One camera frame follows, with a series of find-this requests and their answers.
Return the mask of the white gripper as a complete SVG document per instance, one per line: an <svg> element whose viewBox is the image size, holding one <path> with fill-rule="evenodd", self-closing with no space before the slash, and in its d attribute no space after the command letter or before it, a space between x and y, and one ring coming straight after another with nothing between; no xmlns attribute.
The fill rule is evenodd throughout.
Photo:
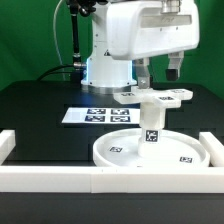
<svg viewBox="0 0 224 224"><path fill-rule="evenodd" d="M166 78L176 81L186 50L199 43L199 15L194 0L176 0L174 12L168 0L112 3L106 15L107 45L116 60L135 60L138 87L150 87L149 59L169 54Z"/></svg>

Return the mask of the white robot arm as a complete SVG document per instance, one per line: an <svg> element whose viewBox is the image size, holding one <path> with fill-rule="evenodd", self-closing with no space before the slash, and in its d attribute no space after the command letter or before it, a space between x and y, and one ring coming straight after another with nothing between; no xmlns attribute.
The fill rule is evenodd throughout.
<svg viewBox="0 0 224 224"><path fill-rule="evenodd" d="M82 87L111 94L130 89L133 62L197 47L194 0L107 0L92 14L93 48Z"/></svg>

